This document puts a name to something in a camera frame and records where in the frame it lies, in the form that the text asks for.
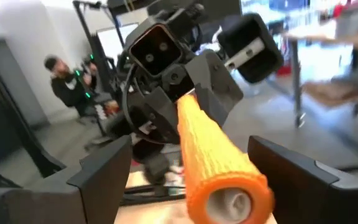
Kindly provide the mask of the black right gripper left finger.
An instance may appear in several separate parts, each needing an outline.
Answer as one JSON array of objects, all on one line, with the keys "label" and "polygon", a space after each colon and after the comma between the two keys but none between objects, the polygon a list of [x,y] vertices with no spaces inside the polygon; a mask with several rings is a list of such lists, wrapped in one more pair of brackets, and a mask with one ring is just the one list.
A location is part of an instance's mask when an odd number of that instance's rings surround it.
[{"label": "black right gripper left finger", "polygon": [[0,188],[0,223],[114,223],[131,159],[122,136],[29,189]]}]

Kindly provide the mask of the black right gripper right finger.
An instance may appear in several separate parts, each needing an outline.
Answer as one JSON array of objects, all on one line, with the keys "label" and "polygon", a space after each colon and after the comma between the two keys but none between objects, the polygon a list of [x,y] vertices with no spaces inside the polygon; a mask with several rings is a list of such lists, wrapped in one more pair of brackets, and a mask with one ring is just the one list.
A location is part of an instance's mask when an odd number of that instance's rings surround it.
[{"label": "black right gripper right finger", "polygon": [[274,192],[277,223],[358,223],[358,177],[259,136],[247,152]]}]

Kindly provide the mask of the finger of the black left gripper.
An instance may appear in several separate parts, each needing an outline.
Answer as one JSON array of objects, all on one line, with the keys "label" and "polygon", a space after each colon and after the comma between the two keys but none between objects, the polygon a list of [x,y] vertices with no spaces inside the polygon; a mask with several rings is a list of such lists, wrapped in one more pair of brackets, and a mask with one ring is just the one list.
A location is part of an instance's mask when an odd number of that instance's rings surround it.
[{"label": "finger of the black left gripper", "polygon": [[[155,126],[156,134],[145,134],[139,128],[146,123]],[[129,97],[129,127],[142,139],[156,144],[178,144],[177,106],[160,86],[151,93]]]},{"label": "finger of the black left gripper", "polygon": [[185,69],[193,84],[200,108],[219,126],[244,95],[223,61],[212,50],[191,59]]}]

